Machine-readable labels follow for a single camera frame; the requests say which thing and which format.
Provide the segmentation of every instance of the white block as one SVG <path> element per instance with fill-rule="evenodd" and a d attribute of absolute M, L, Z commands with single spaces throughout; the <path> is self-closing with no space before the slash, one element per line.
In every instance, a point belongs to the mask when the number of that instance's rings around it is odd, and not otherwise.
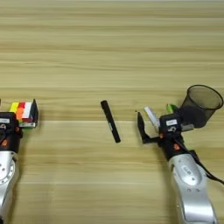
<path fill-rule="evenodd" d="M 22 118 L 29 118 L 32 108 L 32 102 L 26 102 L 24 105 L 24 113 L 22 115 Z"/>

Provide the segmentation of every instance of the red block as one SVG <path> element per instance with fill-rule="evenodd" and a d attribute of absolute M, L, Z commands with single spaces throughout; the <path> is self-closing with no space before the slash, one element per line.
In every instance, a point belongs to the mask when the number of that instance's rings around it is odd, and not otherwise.
<path fill-rule="evenodd" d="M 24 123 L 31 123 L 32 119 L 31 118 L 22 118 Z"/>
<path fill-rule="evenodd" d="M 17 106 L 19 109 L 24 109 L 25 108 L 25 102 L 24 101 L 21 101 L 18 106 Z"/>

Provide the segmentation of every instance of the colorful block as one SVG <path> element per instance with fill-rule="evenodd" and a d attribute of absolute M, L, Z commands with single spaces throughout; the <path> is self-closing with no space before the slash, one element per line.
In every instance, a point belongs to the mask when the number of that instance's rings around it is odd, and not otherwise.
<path fill-rule="evenodd" d="M 22 116 L 23 122 L 31 122 L 31 108 L 32 108 L 32 102 L 27 102 L 24 106 L 24 113 Z"/>
<path fill-rule="evenodd" d="M 18 102 L 13 102 L 10 106 L 10 112 L 17 113 L 18 110 Z"/>
<path fill-rule="evenodd" d="M 39 112 L 35 100 L 33 102 L 13 102 L 10 112 L 16 114 L 20 127 L 33 128 L 38 123 Z"/>
<path fill-rule="evenodd" d="M 21 101 L 18 106 L 17 106 L 19 109 L 24 109 L 25 108 L 25 102 L 24 101 Z"/>

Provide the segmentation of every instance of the black cable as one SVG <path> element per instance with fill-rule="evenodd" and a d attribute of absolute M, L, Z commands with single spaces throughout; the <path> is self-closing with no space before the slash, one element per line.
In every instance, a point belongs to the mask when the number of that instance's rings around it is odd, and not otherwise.
<path fill-rule="evenodd" d="M 205 172 L 206 172 L 206 176 L 211 179 L 211 180 L 214 180 L 214 181 L 217 181 L 217 182 L 220 182 L 221 184 L 224 185 L 224 181 L 220 178 L 216 178 L 201 162 L 200 160 L 198 159 L 198 157 L 196 157 L 195 155 L 193 155 L 180 141 L 178 141 L 176 138 L 174 138 L 174 141 L 179 144 L 179 146 L 181 148 L 183 148 L 183 150 L 185 150 L 187 153 L 191 154 L 193 159 L 195 160 L 195 162 L 200 166 L 202 167 Z"/>

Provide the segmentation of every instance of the orange label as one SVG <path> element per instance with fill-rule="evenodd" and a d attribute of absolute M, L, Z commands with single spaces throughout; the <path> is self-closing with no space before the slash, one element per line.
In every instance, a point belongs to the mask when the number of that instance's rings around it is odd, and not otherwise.
<path fill-rule="evenodd" d="M 2 146 L 6 146 L 7 144 L 8 144 L 8 141 L 7 140 L 3 140 Z"/>

